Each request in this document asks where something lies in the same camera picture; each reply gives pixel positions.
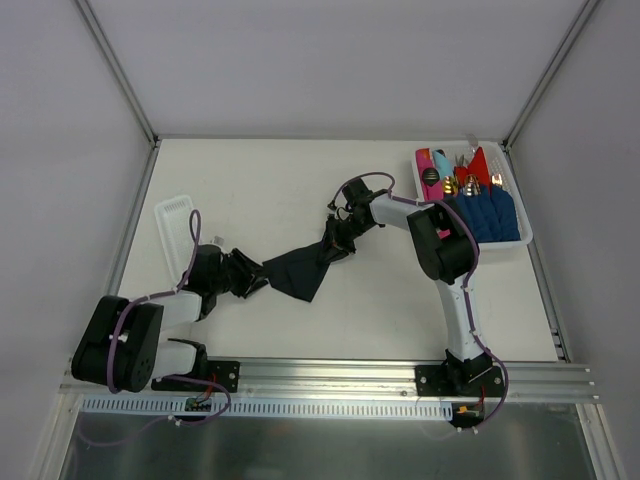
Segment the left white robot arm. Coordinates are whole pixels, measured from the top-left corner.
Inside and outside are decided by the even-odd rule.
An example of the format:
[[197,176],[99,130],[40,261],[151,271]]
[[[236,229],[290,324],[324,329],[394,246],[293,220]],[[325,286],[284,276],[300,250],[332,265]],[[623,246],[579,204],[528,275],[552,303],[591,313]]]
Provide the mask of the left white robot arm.
[[172,289],[98,301],[72,357],[71,374],[112,393],[137,393],[173,375],[185,389],[197,390],[209,377],[208,365],[199,360],[203,347],[188,340],[161,341],[161,333],[200,321],[222,294],[246,298],[266,285],[264,267],[239,249],[226,253],[213,244],[199,245]]

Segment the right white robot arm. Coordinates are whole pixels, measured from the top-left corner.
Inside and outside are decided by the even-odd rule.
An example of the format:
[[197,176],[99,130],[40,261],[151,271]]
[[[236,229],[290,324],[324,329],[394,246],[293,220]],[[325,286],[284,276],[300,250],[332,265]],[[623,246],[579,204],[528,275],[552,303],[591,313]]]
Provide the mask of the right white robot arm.
[[446,385],[459,395],[480,388],[493,367],[475,319],[473,274],[479,247],[453,200],[421,202],[401,198],[389,189],[373,191],[361,178],[343,185],[347,216],[330,203],[318,260],[324,265],[356,252],[355,240],[374,227],[393,226],[407,231],[418,263],[438,289],[448,347],[444,365],[430,381]]

